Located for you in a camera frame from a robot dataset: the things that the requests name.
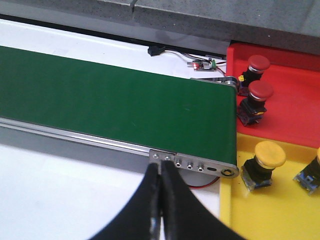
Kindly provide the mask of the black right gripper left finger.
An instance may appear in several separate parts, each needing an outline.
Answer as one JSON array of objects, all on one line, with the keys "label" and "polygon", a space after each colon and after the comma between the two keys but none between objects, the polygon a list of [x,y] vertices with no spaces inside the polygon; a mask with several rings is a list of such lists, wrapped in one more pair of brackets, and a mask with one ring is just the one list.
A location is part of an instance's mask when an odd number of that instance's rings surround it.
[{"label": "black right gripper left finger", "polygon": [[159,166],[150,163],[122,210],[92,240],[158,240],[161,229]]}]

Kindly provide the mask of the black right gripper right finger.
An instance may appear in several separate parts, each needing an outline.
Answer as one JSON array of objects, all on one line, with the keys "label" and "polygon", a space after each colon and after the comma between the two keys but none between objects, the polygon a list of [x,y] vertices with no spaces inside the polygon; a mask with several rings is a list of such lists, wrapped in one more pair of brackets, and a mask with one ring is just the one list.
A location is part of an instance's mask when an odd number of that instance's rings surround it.
[{"label": "black right gripper right finger", "polygon": [[161,162],[161,205],[167,240],[243,239],[203,206],[171,161]]}]

